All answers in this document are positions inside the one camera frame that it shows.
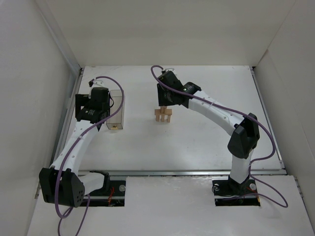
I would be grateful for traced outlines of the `long wood block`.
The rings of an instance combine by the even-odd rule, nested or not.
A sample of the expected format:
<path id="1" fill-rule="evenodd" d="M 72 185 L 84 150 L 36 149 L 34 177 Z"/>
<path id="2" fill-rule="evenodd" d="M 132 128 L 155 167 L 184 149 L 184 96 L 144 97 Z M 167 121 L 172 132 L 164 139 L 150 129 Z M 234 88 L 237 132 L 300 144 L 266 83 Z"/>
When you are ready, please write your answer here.
<path id="1" fill-rule="evenodd" d="M 172 110 L 171 109 L 165 109 L 165 110 L 161 110 L 161 109 L 155 109 L 155 116 L 159 117 L 159 116 L 171 116 L 172 115 Z"/>

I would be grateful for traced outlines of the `clear plastic box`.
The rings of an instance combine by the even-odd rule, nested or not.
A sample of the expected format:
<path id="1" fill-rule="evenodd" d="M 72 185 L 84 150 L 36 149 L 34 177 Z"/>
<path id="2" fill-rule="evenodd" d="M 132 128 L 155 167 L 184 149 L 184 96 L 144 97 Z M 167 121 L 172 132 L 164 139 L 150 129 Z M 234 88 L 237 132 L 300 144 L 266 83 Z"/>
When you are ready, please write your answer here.
<path id="1" fill-rule="evenodd" d="M 110 90 L 110 114 L 113 114 L 118 110 L 120 107 L 120 104 L 122 102 L 122 92 L 121 90 Z M 112 126 L 117 126 L 117 130 L 123 129 L 124 127 L 124 111 L 125 111 L 125 103 L 123 102 L 122 107 L 119 109 L 119 111 L 112 116 L 110 119 L 106 121 L 106 125 L 109 130 L 111 130 Z"/>

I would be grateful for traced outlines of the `wood block numbered twelve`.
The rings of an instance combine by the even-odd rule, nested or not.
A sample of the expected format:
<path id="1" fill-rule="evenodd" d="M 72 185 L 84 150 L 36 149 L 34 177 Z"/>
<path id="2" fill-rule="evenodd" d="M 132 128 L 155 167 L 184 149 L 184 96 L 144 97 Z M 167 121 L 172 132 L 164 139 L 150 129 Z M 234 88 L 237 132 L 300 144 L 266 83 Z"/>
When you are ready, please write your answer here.
<path id="1" fill-rule="evenodd" d="M 167 107 L 166 107 L 166 106 L 161 106 L 161 107 L 160 107 L 160 113 L 161 113 L 161 114 L 165 114 L 166 111 L 167 111 Z"/>

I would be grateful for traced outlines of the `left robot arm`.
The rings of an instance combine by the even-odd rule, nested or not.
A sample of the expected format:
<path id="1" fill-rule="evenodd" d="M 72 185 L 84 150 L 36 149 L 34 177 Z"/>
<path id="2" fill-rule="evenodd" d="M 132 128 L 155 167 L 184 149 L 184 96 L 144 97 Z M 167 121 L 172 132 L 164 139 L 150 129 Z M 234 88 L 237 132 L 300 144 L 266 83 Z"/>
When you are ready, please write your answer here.
<path id="1" fill-rule="evenodd" d="M 110 177 L 104 171 L 90 171 L 78 177 L 85 152 L 94 136 L 99 132 L 99 121 L 110 114 L 110 95 L 107 88 L 96 87 L 90 94 L 75 95 L 75 118 L 77 120 L 71 137 L 59 157 L 49 168 L 42 168 L 39 181 L 43 199 L 59 205 L 79 207 L 84 196 L 95 190 L 108 190 Z"/>

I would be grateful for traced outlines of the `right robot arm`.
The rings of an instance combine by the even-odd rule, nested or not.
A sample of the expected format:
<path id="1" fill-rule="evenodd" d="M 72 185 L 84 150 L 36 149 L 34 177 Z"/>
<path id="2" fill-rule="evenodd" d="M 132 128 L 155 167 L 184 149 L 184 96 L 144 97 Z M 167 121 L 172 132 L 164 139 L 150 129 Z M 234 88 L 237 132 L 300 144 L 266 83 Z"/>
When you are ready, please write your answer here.
<path id="1" fill-rule="evenodd" d="M 249 183 L 249 165 L 260 138 L 256 122 L 248 117 L 219 108 L 198 85 L 182 84 L 173 69 L 163 69 L 158 76 L 157 92 L 160 106 L 182 105 L 210 119 L 230 135 L 227 148 L 232 154 L 232 167 L 226 182 L 226 196 L 241 195 Z"/>

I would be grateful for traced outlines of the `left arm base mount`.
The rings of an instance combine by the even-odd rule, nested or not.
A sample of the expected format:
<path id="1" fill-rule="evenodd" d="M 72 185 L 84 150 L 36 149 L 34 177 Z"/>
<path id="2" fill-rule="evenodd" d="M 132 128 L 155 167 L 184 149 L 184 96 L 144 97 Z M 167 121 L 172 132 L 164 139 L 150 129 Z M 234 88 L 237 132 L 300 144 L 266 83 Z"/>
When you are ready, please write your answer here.
<path id="1" fill-rule="evenodd" d="M 124 207 L 126 181 L 112 180 L 106 189 L 98 189 L 90 193 L 90 207 Z"/>

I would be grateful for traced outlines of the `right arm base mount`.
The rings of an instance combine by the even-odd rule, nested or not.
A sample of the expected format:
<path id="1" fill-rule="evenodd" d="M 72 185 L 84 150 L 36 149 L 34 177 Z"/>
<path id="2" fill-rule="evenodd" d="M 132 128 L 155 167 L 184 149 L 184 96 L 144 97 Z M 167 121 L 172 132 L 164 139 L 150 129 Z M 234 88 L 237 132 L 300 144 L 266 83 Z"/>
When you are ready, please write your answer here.
<path id="1" fill-rule="evenodd" d="M 217 207 L 260 206 L 256 195 L 257 186 L 253 179 L 247 179 L 239 184 L 232 179 L 212 180 L 212 192 Z"/>

